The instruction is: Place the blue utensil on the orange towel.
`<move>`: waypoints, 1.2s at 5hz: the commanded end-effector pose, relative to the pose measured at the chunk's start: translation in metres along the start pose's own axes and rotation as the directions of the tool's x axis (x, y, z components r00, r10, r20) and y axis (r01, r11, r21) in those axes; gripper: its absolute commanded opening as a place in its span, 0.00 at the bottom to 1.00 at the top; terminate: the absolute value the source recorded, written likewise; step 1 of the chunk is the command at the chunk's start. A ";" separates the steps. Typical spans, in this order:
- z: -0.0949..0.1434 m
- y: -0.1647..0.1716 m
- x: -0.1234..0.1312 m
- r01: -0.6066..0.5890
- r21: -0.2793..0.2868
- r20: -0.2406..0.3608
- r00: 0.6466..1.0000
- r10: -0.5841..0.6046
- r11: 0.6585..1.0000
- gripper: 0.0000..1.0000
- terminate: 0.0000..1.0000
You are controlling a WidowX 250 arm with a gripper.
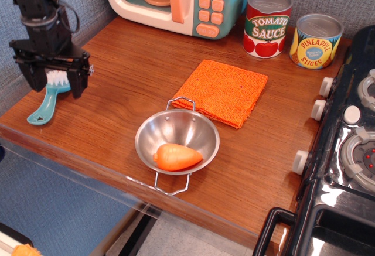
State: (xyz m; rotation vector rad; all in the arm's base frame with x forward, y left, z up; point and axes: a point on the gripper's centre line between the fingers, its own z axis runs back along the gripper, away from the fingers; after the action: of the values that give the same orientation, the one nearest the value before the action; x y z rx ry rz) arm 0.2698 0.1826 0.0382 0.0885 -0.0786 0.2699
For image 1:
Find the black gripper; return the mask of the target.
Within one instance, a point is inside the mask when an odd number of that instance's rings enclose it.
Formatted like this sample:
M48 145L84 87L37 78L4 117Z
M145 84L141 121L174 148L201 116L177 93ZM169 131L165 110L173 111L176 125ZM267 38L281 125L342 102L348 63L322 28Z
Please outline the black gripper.
M47 84L45 69L61 70L67 72L73 97L80 98L88 87L93 66L89 63L90 54L72 41L72 34L79 30L79 24L72 29L66 15L21 16L21 23L28 38L13 40L9 46L30 87L42 91Z

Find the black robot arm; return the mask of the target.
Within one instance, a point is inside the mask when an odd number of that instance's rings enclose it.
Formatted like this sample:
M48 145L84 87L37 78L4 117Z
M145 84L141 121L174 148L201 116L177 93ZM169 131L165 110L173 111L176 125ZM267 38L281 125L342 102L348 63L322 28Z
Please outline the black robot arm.
M28 39L9 43L15 61L35 91L47 83L66 81L74 98L80 98L93 73L89 52L75 45L66 9L60 0L13 0Z

